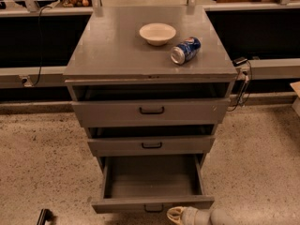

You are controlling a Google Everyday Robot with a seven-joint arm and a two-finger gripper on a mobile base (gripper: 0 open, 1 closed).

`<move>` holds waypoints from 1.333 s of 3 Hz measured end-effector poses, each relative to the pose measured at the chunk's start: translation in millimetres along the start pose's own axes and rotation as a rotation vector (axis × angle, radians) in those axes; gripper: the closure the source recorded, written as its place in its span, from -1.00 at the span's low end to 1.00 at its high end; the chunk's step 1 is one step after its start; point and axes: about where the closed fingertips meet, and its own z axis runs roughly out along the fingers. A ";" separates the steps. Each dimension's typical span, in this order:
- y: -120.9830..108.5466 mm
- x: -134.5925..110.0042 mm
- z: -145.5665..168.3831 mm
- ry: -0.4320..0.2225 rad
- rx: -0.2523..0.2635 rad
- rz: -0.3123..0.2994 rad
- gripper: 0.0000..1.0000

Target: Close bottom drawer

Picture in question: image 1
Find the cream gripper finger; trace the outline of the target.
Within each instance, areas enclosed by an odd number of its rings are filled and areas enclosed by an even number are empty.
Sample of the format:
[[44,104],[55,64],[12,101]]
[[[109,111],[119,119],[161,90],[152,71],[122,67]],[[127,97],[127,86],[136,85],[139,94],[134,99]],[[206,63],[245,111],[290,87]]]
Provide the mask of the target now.
[[170,208],[167,211],[167,218],[172,221],[175,225],[183,225],[182,222],[182,214],[184,212],[185,208],[183,206],[176,206],[173,208]]

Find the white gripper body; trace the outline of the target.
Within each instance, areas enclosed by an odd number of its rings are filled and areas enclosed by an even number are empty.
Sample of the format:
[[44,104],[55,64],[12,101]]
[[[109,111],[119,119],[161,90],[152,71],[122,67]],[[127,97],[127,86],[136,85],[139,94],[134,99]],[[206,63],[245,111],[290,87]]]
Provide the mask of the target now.
[[198,209],[194,207],[185,207],[181,215],[182,225],[195,225],[195,217]]

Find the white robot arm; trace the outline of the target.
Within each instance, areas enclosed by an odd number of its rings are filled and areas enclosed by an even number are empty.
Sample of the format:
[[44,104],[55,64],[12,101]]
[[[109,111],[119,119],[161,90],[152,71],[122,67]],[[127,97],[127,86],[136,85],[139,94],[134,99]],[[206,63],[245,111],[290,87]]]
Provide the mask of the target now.
[[167,218],[176,225],[237,225],[234,219],[221,209],[210,212],[194,207],[176,206],[168,210]]

